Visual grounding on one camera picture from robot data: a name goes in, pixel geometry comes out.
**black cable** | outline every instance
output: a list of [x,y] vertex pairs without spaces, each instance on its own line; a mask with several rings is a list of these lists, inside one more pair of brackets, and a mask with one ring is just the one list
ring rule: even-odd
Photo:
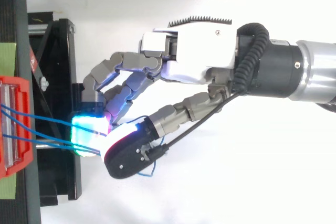
[[221,102],[219,105],[217,105],[213,110],[211,110],[205,117],[200,119],[197,123],[195,123],[193,126],[191,126],[188,130],[183,132],[181,135],[177,136],[174,140],[170,141],[166,144],[166,148],[170,148],[172,145],[176,144],[179,140],[187,136],[189,133],[191,133],[194,129],[199,127],[201,124],[203,124],[206,120],[208,120],[212,115],[214,115],[218,110],[220,110],[224,105],[226,105],[228,102],[232,101],[233,99],[240,96],[241,92],[236,92],[234,95],[230,96],[225,101]]
[[325,110],[336,113],[336,105],[334,105],[334,104],[320,104],[320,103],[317,103],[317,105],[320,106],[321,108],[325,109]]
[[246,93],[250,82],[250,76],[269,43],[269,34],[268,30],[263,25],[259,23],[250,23],[239,28],[237,30],[237,35],[255,37],[249,52],[235,70],[233,79],[233,91],[243,90],[244,93]]

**bolt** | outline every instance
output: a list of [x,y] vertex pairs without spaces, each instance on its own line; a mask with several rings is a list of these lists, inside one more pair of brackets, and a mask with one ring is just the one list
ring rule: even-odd
[[45,92],[47,90],[47,87],[49,87],[49,82],[44,76],[40,79],[40,87],[43,92]]
[[71,34],[75,34],[76,33],[76,27],[75,27],[74,24],[69,25],[69,32]]
[[299,63],[298,61],[295,62],[294,67],[295,67],[296,69],[299,69],[299,68],[301,67],[301,63]]

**white wall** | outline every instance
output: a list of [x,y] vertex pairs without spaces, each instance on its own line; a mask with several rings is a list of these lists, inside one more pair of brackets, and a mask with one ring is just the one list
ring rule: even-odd
[[[290,42],[336,41],[335,0],[28,0],[28,9],[76,24],[79,82],[113,52],[137,51],[144,32],[189,15],[260,22]],[[157,82],[127,118],[205,89]],[[171,148],[152,178],[115,180],[83,158],[82,196],[42,208],[43,223],[335,223],[334,124],[314,104],[238,98]]]

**silver cylinder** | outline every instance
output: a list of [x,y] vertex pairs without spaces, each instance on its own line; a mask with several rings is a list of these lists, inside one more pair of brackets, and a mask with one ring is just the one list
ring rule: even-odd
[[40,24],[40,25],[29,25],[28,26],[28,33],[29,35],[43,35],[47,29],[47,24]]
[[303,75],[292,101],[331,103],[336,101],[336,45],[300,40]]

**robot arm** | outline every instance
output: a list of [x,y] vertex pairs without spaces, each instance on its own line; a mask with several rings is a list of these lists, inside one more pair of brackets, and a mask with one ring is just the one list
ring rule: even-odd
[[[208,93],[159,109],[135,131],[120,135],[121,126],[113,130],[114,140],[101,150],[112,177],[126,178],[146,168],[172,145],[154,147],[153,140],[188,121],[200,120],[197,127],[238,95],[336,102],[335,44],[299,41],[291,46],[270,40],[260,24],[247,24],[239,30],[230,24],[230,20],[208,17],[172,22],[168,28],[144,34],[140,53],[117,52],[84,79],[83,108],[110,113],[113,124],[156,80],[208,84]],[[134,73],[123,85],[101,93],[120,70]]]

